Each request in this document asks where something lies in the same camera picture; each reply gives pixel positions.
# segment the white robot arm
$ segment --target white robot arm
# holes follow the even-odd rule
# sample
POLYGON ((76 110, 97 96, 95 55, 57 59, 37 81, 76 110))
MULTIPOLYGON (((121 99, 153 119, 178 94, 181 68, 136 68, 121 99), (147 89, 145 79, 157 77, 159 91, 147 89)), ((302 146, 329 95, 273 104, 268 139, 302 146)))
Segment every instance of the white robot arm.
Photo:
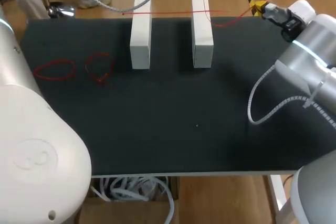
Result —
POLYGON ((0 41, 0 223, 63 223, 89 189, 89 152, 43 99, 1 9, 0 41))
MULTIPOLYGON (((305 0, 287 9, 261 1, 256 8, 262 18, 282 27, 282 36, 292 42, 275 62, 276 71, 336 114, 336 19, 316 15, 305 0)), ((336 151, 296 172, 290 202, 301 224, 336 222, 336 151)))

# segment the wooden floor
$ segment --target wooden floor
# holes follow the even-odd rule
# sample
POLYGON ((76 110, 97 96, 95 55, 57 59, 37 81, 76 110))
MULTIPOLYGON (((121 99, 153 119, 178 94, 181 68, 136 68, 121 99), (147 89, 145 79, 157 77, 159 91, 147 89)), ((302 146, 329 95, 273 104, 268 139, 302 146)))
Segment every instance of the wooden floor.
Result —
MULTIPOLYGON (((51 0, 63 1, 73 5, 78 0, 51 0)), ((134 0, 112 0, 112 5, 118 8, 125 8, 133 5, 134 0)), ((272 0, 273 3, 287 7, 296 0, 272 0)), ((318 13, 326 13, 336 16, 336 4, 334 0, 307 0, 318 13)), ((249 8, 248 0, 209 0, 210 8, 225 10, 216 13, 218 16, 238 16, 249 8)), ((188 11, 191 10, 191 0, 153 0, 153 11, 188 11)), ((17 8, 15 1, 5 3, 4 11, 12 25, 16 36, 21 39, 25 28, 26 19, 24 14, 17 8)), ((111 12, 101 7, 78 10, 79 18, 125 18, 121 14, 111 12)), ((289 194, 290 181, 285 188, 289 194)), ((174 223, 273 223, 273 216, 269 206, 267 190, 264 179, 261 176, 227 176, 227 177, 183 177, 180 183, 180 197, 175 203, 174 223)), ((128 211, 120 210, 120 205, 116 208, 107 207, 105 212, 109 215, 102 217, 97 205, 85 205, 83 209, 82 223, 89 224, 92 215, 99 215, 99 223, 112 223, 111 213, 114 216, 113 223, 133 223, 129 218, 128 211)), ((131 209, 136 211, 133 216, 145 215, 140 223, 161 223, 162 216, 165 215, 167 208, 156 206, 150 208, 137 207, 133 205, 131 209)))

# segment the black table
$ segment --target black table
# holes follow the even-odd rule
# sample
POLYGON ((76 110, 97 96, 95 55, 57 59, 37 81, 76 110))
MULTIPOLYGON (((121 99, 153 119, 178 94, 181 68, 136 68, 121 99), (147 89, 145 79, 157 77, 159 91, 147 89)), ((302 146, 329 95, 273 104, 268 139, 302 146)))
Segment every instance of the black table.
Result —
MULTIPOLYGON (((217 23, 232 18, 214 18, 217 23)), ((37 79, 52 108, 82 137, 95 176, 154 173, 281 173, 336 149, 335 133, 293 102, 253 126, 247 101, 257 79, 288 47, 280 30, 258 18, 213 27, 211 69, 193 69, 191 20, 153 19, 151 69, 132 70, 131 19, 40 20, 22 50, 34 68, 54 59, 76 63, 74 78, 37 79), (96 52, 115 62, 105 85, 85 71, 96 52)), ((45 74, 62 74, 54 66, 45 74)), ((257 90, 253 117, 301 94, 276 72, 257 90)))

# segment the white foam block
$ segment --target white foam block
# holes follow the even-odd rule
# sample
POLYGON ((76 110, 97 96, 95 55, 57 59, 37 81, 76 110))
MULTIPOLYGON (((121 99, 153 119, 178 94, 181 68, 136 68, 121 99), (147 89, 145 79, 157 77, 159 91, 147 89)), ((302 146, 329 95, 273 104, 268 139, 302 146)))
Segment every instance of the white foam block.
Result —
MULTIPOLYGON (((139 5, 144 0, 134 0, 139 5)), ((151 12, 151 1, 134 10, 135 13, 151 12)), ((151 55, 152 15, 133 15, 130 50, 133 69, 149 69, 151 55)))
MULTIPOLYGON (((192 0, 193 11, 209 10, 208 0, 192 0)), ((192 37, 194 68, 210 68, 214 50, 210 13, 193 13, 192 37)))

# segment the red wire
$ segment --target red wire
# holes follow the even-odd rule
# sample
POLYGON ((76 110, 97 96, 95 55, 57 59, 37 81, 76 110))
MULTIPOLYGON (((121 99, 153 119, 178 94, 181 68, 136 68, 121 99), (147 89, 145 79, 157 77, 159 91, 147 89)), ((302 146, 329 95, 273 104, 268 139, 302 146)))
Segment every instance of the red wire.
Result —
POLYGON ((89 72, 89 69, 88 69, 88 65, 91 63, 91 61, 95 58, 95 57, 110 57, 110 55, 106 52, 98 52, 94 55, 91 55, 85 62, 85 70, 86 72, 88 73, 88 75, 93 79, 95 80, 96 82, 98 83, 103 83, 105 81, 105 79, 110 75, 110 73, 112 73, 113 71, 113 63, 111 64, 111 69, 110 69, 110 72, 107 72, 105 73, 101 78, 98 78, 96 77, 93 73, 90 73, 89 72))
POLYGON ((127 12, 127 13, 122 13, 122 15, 125 15, 125 14, 136 15, 136 14, 223 13, 223 12, 228 13, 229 11, 227 11, 227 10, 190 10, 190 11, 185 11, 185 12, 149 12, 149 13, 127 12))
POLYGON ((75 63, 72 60, 58 59, 58 60, 53 60, 53 61, 48 62, 48 63, 46 63, 46 64, 44 64, 40 67, 35 68, 34 71, 33 71, 33 75, 35 77, 38 77, 38 78, 44 79, 44 80, 48 80, 48 81, 64 81, 64 80, 67 80, 70 77, 72 77, 75 74, 75 71, 76 71, 76 66, 75 66, 75 63), (72 70, 66 76, 63 76, 63 77, 47 77, 47 76, 41 76, 40 74, 38 74, 39 71, 41 71, 42 69, 44 69, 46 67, 49 67, 49 66, 54 65, 54 64, 64 64, 64 63, 72 65, 72 70))
POLYGON ((249 9, 247 9, 246 11, 244 11, 242 14, 240 14, 238 17, 236 17, 234 20, 231 20, 231 21, 229 21, 227 23, 223 23, 223 24, 217 24, 217 23, 211 21, 210 18, 208 17, 208 15, 207 15, 207 13, 205 13, 205 16, 207 17, 207 19, 209 20, 209 22, 211 24, 213 24, 215 27, 228 27, 228 26, 236 23, 237 21, 239 21, 246 13, 248 13, 253 8, 254 8, 254 6, 250 7, 249 9))

